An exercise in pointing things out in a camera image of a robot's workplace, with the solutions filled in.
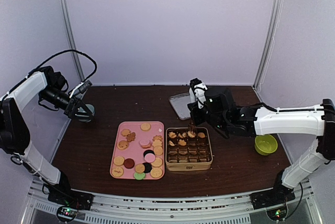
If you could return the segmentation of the pale blue ceramic bowl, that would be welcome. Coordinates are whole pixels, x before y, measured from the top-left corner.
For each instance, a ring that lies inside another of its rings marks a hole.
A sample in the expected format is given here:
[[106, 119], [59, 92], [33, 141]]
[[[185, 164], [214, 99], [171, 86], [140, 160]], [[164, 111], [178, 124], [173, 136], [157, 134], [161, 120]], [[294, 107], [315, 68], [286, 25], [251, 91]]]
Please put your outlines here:
[[95, 115], [95, 108], [93, 105], [86, 104], [85, 106], [87, 109], [80, 107], [78, 113], [76, 114], [79, 117], [80, 122], [90, 122]]

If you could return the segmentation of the leaf shaped tan cookie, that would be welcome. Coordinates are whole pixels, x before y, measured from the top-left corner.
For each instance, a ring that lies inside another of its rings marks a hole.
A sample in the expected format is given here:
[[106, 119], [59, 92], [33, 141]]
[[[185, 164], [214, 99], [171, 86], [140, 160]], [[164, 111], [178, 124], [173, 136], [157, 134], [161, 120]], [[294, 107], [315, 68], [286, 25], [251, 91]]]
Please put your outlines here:
[[186, 145], [187, 145], [187, 142], [186, 142], [185, 140], [183, 140], [183, 139], [180, 139], [180, 140], [178, 141], [178, 145], [180, 145], [180, 146], [186, 146]]

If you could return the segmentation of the green sandwich cookie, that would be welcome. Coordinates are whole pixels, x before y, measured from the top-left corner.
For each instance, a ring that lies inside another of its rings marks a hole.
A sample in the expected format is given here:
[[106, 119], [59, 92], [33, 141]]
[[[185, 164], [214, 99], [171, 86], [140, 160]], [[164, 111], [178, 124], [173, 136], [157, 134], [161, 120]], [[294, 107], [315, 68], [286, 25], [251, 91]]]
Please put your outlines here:
[[146, 174], [144, 172], [142, 173], [134, 172], [133, 176], [136, 180], [143, 180], [146, 177]]

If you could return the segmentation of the yellow dotted cookie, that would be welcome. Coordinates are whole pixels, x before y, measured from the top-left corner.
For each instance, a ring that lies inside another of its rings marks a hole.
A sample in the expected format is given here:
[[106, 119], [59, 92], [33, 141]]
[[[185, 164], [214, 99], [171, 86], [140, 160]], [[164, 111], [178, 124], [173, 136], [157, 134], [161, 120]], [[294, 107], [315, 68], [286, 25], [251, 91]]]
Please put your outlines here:
[[123, 156], [116, 156], [113, 159], [113, 163], [116, 166], [122, 166], [124, 164], [125, 158]]
[[161, 167], [163, 165], [163, 160], [160, 157], [156, 157], [155, 160], [151, 163], [153, 167]]

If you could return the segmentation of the front aluminium rail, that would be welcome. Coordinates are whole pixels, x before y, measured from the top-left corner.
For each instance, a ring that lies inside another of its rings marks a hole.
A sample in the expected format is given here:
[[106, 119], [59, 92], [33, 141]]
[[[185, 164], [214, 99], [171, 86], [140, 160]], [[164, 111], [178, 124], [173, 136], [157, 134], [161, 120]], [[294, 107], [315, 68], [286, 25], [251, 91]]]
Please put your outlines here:
[[[90, 210], [79, 210], [70, 223], [277, 223], [268, 214], [287, 206], [285, 221], [278, 223], [323, 223], [309, 181], [294, 190], [296, 199], [272, 208], [254, 209], [250, 195], [258, 191], [219, 196], [184, 198], [144, 198], [92, 193]], [[19, 223], [62, 223], [56, 212], [59, 205], [48, 201], [42, 183], [33, 180]]]

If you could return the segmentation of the right aluminium frame post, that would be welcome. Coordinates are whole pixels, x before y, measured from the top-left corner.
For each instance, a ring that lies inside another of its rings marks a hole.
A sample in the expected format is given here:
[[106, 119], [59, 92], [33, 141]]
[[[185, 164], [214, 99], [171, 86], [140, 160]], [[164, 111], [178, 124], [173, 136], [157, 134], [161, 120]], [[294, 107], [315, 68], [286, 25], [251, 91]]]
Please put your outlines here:
[[272, 11], [270, 15], [269, 26], [265, 37], [265, 43], [261, 55], [261, 61], [253, 84], [254, 90], [259, 93], [261, 85], [264, 82], [267, 68], [270, 62], [272, 49], [274, 45], [274, 36], [279, 23], [279, 16], [282, 9], [282, 0], [273, 0]]

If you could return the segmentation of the lone yellow sandwich cookie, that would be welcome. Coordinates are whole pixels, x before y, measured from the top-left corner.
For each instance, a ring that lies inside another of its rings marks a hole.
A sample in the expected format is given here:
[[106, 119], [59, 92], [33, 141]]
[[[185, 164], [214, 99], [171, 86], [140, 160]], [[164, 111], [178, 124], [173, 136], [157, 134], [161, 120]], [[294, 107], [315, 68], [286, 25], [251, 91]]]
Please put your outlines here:
[[142, 131], [149, 131], [151, 129], [151, 124], [144, 122], [141, 124], [140, 128]]

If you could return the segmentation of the yellow dotted cookie left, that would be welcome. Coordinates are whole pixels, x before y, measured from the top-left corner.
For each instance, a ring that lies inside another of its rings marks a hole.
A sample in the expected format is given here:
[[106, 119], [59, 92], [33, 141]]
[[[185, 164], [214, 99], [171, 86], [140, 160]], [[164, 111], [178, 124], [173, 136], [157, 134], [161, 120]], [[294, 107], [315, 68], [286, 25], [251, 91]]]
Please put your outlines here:
[[116, 166], [122, 166], [124, 164], [125, 158], [123, 156], [116, 156], [113, 159], [113, 163]]

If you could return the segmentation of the gold cookie tin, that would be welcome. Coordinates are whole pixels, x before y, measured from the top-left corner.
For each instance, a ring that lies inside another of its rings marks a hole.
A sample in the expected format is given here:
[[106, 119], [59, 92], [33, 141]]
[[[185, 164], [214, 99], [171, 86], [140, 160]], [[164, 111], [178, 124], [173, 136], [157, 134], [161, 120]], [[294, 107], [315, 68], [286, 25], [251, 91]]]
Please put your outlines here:
[[[213, 153], [208, 130], [204, 127], [197, 128], [197, 134], [192, 135], [187, 132], [188, 128], [168, 128], [165, 132], [166, 168], [172, 172], [184, 171], [204, 171], [211, 167]], [[171, 139], [169, 132], [175, 132], [177, 137]], [[178, 145], [178, 141], [183, 139], [186, 146]]]

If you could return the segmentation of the small round tan cookie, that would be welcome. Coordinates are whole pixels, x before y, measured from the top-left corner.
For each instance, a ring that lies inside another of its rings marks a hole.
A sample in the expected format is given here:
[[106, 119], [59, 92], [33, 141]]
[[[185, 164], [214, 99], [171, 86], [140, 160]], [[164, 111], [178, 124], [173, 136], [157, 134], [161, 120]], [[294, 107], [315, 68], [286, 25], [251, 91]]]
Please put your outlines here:
[[135, 166], [135, 172], [136, 173], [144, 173], [145, 169], [146, 169], [146, 167], [143, 164], [137, 164]]

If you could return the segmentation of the pink sandwich cookie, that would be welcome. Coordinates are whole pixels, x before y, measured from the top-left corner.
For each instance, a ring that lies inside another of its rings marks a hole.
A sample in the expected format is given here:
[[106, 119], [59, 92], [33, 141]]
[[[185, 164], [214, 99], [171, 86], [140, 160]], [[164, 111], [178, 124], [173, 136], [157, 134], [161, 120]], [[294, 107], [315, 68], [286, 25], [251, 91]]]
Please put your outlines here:
[[140, 140], [139, 144], [142, 148], [149, 148], [151, 146], [151, 141], [150, 140]]
[[144, 157], [144, 160], [148, 163], [152, 163], [155, 160], [156, 156], [153, 154], [148, 154]]

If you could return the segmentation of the yellow dotted cookie middle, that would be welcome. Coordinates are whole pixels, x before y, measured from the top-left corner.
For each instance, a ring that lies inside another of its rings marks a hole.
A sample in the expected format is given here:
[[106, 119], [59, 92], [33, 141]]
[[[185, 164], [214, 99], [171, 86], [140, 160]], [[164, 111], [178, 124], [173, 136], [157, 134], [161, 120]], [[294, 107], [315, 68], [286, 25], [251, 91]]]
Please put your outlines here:
[[151, 163], [153, 167], [161, 167], [163, 165], [163, 160], [160, 157], [156, 157], [155, 160]]

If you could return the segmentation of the silver tin lid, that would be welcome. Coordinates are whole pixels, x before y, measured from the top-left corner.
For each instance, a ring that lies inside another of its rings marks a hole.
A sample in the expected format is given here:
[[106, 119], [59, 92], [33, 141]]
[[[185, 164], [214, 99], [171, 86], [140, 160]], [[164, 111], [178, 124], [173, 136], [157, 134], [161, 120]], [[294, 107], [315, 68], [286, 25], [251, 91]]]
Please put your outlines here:
[[169, 102], [180, 120], [187, 120], [191, 118], [191, 112], [188, 104], [193, 103], [189, 93], [182, 93], [171, 96]]

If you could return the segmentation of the brown chocolate cookie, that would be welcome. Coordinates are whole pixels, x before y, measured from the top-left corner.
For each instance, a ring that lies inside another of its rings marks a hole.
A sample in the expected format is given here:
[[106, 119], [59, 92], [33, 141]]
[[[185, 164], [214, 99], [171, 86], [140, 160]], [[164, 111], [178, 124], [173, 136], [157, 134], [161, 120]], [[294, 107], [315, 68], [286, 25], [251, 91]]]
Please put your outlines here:
[[124, 167], [126, 169], [132, 169], [135, 166], [135, 162], [131, 158], [127, 158], [124, 160]]

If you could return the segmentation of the chocolate chip cookie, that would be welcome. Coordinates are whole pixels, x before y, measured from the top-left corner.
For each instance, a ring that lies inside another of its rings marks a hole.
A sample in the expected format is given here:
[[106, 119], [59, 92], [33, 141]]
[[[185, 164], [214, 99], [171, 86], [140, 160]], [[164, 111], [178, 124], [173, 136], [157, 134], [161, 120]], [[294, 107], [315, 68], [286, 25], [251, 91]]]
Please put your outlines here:
[[129, 142], [126, 140], [121, 140], [117, 143], [117, 148], [119, 150], [125, 150], [129, 147]]

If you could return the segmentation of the pink plastic tray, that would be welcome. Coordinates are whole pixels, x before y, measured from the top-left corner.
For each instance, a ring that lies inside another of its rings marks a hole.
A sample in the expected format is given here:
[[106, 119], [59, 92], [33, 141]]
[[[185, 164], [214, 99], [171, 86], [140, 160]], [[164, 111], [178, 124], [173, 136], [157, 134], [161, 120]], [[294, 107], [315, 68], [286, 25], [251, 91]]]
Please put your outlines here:
[[[142, 123], [147, 122], [151, 124], [151, 129], [149, 131], [142, 131], [140, 126]], [[131, 132], [136, 133], [136, 139], [132, 142], [129, 142], [129, 147], [125, 150], [119, 150], [117, 148], [117, 143], [121, 140], [126, 140], [126, 136], [129, 135]], [[153, 137], [159, 135], [163, 137], [162, 141], [155, 141], [153, 142]], [[149, 148], [142, 148], [139, 144], [140, 140], [150, 140], [151, 141], [151, 146]], [[161, 146], [164, 150], [165, 153], [165, 143], [164, 143], [164, 124], [159, 121], [124, 121], [122, 122], [117, 130], [117, 135], [116, 135], [116, 141], [115, 141], [115, 147], [114, 151], [112, 154], [112, 159], [111, 159], [111, 165], [110, 165], [110, 170], [113, 167], [116, 167], [116, 165], [113, 163], [113, 159], [116, 156], [123, 156], [125, 159], [131, 158], [135, 162], [135, 166], [137, 164], [142, 164], [146, 162], [144, 160], [143, 152], [145, 150], [153, 150], [155, 146]], [[163, 171], [163, 175], [165, 173], [165, 164], [164, 164], [164, 153], [160, 156], [163, 160], [163, 165], [160, 167]], [[125, 179], [125, 180], [136, 180], [133, 176], [135, 172], [135, 166], [132, 169], [126, 169], [124, 165], [121, 167], [124, 169], [124, 174], [122, 177], [116, 178], [116, 179]], [[143, 180], [159, 180], [163, 177], [163, 175], [160, 178], [152, 178], [150, 173], [146, 173], [146, 177]]]

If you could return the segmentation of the metal serving tongs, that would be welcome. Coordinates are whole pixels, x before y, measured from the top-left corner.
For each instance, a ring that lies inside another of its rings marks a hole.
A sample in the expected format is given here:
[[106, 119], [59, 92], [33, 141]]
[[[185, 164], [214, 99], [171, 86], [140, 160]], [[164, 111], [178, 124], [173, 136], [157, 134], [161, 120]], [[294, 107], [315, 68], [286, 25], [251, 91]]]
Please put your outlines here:
[[188, 124], [188, 130], [187, 132], [189, 132], [192, 135], [196, 135], [197, 134], [197, 128], [193, 122], [193, 120], [191, 119], [189, 124]]

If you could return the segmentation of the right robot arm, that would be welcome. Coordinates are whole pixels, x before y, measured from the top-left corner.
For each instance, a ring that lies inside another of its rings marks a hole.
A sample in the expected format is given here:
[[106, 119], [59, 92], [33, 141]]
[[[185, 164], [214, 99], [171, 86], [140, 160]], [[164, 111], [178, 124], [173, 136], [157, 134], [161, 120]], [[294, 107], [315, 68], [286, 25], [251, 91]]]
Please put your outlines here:
[[308, 150], [277, 175], [274, 187], [267, 191], [272, 203], [279, 204], [303, 179], [322, 164], [334, 160], [334, 104], [300, 108], [273, 108], [265, 103], [238, 106], [227, 87], [207, 88], [204, 83], [189, 88], [187, 105], [195, 125], [208, 123], [223, 138], [230, 135], [256, 137], [271, 134], [315, 136]]

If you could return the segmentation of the gingerbread brown leaf cookie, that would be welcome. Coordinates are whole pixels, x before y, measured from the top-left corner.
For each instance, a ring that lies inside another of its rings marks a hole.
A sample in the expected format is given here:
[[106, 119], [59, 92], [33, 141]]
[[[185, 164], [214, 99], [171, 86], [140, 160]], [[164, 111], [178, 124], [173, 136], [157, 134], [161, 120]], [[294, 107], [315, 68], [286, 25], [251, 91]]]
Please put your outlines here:
[[136, 133], [135, 132], [131, 132], [129, 135], [126, 136], [126, 140], [128, 142], [132, 142], [136, 139]]

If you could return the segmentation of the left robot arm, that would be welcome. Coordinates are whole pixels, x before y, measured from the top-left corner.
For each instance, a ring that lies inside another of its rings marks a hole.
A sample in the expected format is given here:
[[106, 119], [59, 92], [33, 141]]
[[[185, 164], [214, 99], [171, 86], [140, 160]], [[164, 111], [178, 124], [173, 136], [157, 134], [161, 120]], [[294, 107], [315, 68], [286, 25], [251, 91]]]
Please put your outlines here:
[[48, 200], [58, 204], [89, 203], [93, 196], [71, 189], [64, 172], [54, 167], [32, 143], [29, 129], [21, 112], [38, 96], [39, 101], [51, 103], [54, 111], [63, 110], [70, 119], [90, 122], [95, 108], [81, 99], [90, 81], [80, 83], [70, 94], [63, 88], [67, 80], [51, 66], [37, 67], [1, 98], [1, 149], [10, 154], [13, 163], [23, 165], [39, 177], [49, 190]]

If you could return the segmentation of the yellow cookie with pink sword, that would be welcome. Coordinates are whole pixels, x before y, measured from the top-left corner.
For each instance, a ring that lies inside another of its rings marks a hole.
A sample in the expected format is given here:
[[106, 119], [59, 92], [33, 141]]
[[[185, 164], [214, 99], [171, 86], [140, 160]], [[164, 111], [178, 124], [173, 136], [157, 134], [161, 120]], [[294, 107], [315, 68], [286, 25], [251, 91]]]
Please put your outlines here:
[[122, 177], [123, 174], [124, 174], [124, 169], [123, 169], [121, 166], [113, 167], [113, 168], [110, 170], [110, 174], [111, 174], [111, 176], [114, 177], [114, 178]]

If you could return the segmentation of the yellow dotted cookie corner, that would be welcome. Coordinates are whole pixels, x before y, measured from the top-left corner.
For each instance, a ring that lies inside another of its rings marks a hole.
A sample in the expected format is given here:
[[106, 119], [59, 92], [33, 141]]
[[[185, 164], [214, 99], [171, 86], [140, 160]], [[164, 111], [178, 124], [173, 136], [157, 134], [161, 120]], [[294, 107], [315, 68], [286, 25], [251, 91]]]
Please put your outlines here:
[[163, 175], [163, 171], [159, 167], [154, 167], [150, 171], [150, 175], [152, 178], [160, 178]]

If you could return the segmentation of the black sandwich cookie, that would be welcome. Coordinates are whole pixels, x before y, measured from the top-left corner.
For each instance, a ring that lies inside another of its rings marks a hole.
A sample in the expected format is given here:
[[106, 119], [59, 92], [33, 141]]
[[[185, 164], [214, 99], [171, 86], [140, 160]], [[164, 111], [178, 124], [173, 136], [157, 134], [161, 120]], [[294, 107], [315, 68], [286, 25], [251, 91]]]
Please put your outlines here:
[[152, 170], [152, 165], [148, 162], [144, 162], [144, 173], [150, 173]]
[[154, 154], [154, 151], [153, 151], [153, 150], [150, 150], [150, 149], [145, 150], [145, 151], [143, 152], [143, 156], [144, 156], [144, 157], [145, 157], [146, 155], [148, 155], [148, 154], [153, 154], [153, 155], [155, 155], [155, 154]]

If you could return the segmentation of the green plastic bowl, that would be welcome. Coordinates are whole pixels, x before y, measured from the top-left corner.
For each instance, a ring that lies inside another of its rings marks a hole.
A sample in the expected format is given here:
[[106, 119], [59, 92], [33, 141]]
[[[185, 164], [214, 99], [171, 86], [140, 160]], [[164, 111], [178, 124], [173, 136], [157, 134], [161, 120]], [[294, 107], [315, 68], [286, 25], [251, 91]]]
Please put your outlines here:
[[258, 154], [267, 156], [276, 152], [278, 143], [272, 135], [257, 136], [255, 138], [254, 148]]

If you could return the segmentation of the black sandwich cookie lower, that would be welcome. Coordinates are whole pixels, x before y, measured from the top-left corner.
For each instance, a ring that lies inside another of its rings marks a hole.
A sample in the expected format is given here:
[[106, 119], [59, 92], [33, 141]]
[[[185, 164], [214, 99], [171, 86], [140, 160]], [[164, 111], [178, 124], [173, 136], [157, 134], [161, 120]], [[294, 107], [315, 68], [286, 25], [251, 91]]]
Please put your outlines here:
[[144, 173], [150, 173], [152, 170], [152, 165], [148, 162], [144, 162]]

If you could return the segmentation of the left aluminium frame post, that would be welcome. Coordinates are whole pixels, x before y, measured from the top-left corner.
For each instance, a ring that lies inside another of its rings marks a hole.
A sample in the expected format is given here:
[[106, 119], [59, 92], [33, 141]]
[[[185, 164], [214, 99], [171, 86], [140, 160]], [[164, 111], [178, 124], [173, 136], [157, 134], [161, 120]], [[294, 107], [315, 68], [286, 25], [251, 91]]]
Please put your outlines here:
[[[65, 25], [66, 38], [68, 40], [68, 45], [70, 49], [76, 50], [76, 44], [75, 44], [73, 30], [72, 30], [72, 26], [70, 22], [70, 15], [69, 15], [67, 1], [66, 0], [59, 0], [59, 1], [60, 1], [61, 11], [63, 15], [63, 21]], [[80, 82], [82, 82], [84, 80], [84, 73], [83, 73], [82, 65], [79, 59], [81, 55], [78, 55], [76, 52], [72, 52], [71, 56], [74, 62], [75, 71], [79, 77]]]

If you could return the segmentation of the black sandwich cookie upper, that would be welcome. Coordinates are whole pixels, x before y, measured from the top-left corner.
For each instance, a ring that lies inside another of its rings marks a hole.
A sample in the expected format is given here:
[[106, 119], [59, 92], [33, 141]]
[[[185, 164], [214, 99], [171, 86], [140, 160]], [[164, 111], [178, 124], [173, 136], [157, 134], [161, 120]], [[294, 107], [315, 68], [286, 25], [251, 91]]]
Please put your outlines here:
[[150, 150], [150, 149], [145, 150], [145, 151], [143, 152], [143, 156], [144, 156], [144, 157], [145, 157], [146, 155], [148, 155], [148, 154], [153, 154], [153, 155], [155, 155], [155, 154], [154, 154], [154, 151], [153, 151], [153, 150]]

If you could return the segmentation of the round tan cookie right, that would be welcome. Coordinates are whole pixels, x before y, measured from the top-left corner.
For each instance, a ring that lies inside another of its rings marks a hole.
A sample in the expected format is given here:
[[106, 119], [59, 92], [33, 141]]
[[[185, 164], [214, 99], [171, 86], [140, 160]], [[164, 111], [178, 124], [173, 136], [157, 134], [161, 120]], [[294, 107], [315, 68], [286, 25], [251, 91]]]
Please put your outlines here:
[[161, 146], [155, 146], [153, 148], [153, 151], [154, 151], [154, 154], [156, 156], [160, 156], [160, 155], [162, 155], [164, 153], [164, 150], [163, 150], [163, 148]]

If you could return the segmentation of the aluminium frame post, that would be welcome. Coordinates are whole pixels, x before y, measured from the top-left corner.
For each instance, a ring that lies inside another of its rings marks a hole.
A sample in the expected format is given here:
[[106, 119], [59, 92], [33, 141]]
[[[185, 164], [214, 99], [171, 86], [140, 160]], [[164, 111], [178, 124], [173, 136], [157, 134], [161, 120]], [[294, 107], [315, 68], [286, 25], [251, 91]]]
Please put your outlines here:
[[[70, 22], [70, 15], [69, 15], [67, 1], [66, 0], [59, 0], [59, 1], [60, 1], [61, 11], [63, 15], [63, 21], [65, 25], [66, 38], [68, 40], [68, 45], [70, 49], [76, 50], [76, 44], [75, 44], [73, 30], [72, 30], [72, 26]], [[84, 80], [84, 73], [83, 73], [82, 65], [79, 59], [81, 55], [78, 55], [76, 52], [72, 52], [71, 56], [74, 62], [75, 71], [79, 77], [80, 82], [82, 82]]]
[[279, 23], [279, 16], [282, 9], [282, 0], [273, 0], [272, 11], [270, 15], [269, 26], [265, 37], [265, 43], [261, 55], [261, 61], [253, 84], [254, 90], [259, 93], [261, 85], [264, 82], [267, 68], [270, 62], [272, 49], [274, 45], [274, 36]]

